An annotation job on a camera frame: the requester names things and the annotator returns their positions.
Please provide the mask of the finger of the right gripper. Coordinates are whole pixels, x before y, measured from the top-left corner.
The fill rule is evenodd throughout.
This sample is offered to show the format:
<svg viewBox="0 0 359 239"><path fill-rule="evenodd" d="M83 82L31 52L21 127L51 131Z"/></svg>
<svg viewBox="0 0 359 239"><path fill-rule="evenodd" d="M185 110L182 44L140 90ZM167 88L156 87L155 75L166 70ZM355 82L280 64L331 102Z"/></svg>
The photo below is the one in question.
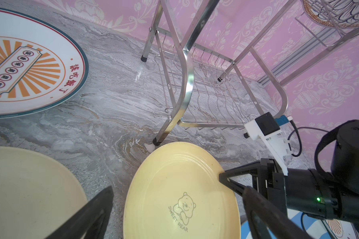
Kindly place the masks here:
<svg viewBox="0 0 359 239"><path fill-rule="evenodd" d="M260 161L255 161L236 168L229 169L218 176L219 182L228 189L243 197L244 191L247 187L257 189L257 179L260 169ZM238 182L238 179L251 178L251 185L246 185Z"/></svg>

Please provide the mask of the steel two-tier dish rack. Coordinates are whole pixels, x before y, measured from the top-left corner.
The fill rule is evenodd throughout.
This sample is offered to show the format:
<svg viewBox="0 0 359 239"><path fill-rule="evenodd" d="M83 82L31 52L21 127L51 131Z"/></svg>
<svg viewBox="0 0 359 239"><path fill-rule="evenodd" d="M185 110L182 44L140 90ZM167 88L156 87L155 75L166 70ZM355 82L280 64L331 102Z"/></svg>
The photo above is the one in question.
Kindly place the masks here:
<svg viewBox="0 0 359 239"><path fill-rule="evenodd" d="M196 128L238 128L249 120L238 106L238 96L232 96L232 87L226 81L238 76L238 87L251 94L248 80L238 68L246 56L252 56L281 96L281 107L276 117L286 112L288 98L285 85L320 61L337 51L359 35L359 27L341 29L333 25L313 37L322 42L324 37L338 35L339 39L322 52L298 67L283 80L277 80L276 72L259 55L255 46L281 22L283 16L296 4L287 1L265 27L251 40L234 59L202 46L196 42L210 16L217 7L217 1L203 1L190 26L182 32L168 1L158 1L141 60L146 61L153 43L159 49L159 72L163 78L166 101L166 121L153 139L160 145L175 126Z"/></svg>

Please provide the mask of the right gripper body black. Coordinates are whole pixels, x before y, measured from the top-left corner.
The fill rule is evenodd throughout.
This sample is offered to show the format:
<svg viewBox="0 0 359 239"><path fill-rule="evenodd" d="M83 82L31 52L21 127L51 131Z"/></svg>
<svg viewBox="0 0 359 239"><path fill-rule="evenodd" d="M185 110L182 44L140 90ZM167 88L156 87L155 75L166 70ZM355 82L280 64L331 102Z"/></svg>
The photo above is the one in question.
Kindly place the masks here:
<svg viewBox="0 0 359 239"><path fill-rule="evenodd" d="M317 181L310 170L290 169L285 176L273 159L261 159L257 191L281 212L287 209L317 215Z"/></svg>

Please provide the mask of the yellow bear plate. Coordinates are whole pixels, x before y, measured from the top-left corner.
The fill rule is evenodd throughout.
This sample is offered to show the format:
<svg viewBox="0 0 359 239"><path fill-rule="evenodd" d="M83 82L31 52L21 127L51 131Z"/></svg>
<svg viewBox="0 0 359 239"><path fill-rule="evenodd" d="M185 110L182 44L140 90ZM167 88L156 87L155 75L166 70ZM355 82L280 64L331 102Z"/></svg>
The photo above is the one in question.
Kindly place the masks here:
<svg viewBox="0 0 359 239"><path fill-rule="evenodd" d="M206 150L172 142L137 170L123 218L126 239L239 239L236 197L219 182L221 165Z"/></svg>

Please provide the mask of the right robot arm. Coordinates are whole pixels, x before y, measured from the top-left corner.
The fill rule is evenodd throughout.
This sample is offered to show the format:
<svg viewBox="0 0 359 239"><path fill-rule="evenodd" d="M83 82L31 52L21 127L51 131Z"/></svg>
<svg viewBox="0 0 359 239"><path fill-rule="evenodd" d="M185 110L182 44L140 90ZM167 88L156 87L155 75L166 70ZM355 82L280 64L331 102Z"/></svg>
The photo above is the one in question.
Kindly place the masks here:
<svg viewBox="0 0 359 239"><path fill-rule="evenodd" d="M219 175L219 182L238 195L245 186L234 176L251 175L253 188L281 212L296 210L317 219L359 224L359 120L326 133L314 154L313 169L281 169L263 158Z"/></svg>

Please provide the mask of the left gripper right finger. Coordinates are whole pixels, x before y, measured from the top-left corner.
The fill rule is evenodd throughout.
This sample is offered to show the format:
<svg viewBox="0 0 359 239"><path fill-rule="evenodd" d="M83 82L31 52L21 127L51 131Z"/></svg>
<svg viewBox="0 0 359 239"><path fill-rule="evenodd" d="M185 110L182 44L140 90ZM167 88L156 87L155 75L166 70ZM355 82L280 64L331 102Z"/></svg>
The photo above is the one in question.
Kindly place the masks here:
<svg viewBox="0 0 359 239"><path fill-rule="evenodd" d="M277 207L255 189L243 191L243 205L254 239L309 239L310 236L291 222Z"/></svg>

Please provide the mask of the blue striped plate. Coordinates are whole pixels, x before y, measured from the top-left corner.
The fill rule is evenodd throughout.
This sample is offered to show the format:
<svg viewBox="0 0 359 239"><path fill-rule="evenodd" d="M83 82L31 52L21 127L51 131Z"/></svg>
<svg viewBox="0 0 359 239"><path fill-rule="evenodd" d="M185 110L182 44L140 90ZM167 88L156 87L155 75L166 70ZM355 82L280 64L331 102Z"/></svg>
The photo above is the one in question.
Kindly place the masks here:
<svg viewBox="0 0 359 239"><path fill-rule="evenodd" d="M289 219L302 228L301 218L302 212L296 210L287 210ZM306 232L314 239L331 239L329 232L325 228L321 220L310 218L307 215L303 216L303 225ZM241 239L252 239L249 229L249 223L246 221L241 225Z"/></svg>

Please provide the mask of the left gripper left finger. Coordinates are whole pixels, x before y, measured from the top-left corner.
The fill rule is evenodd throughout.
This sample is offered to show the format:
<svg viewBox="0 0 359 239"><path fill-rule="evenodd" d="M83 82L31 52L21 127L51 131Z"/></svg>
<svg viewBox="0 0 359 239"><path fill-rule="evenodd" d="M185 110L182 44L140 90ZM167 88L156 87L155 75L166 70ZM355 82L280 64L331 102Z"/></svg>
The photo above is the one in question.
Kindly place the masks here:
<svg viewBox="0 0 359 239"><path fill-rule="evenodd" d="M114 192L111 186L103 189L76 214L48 236L49 239L102 239L105 236Z"/></svg>

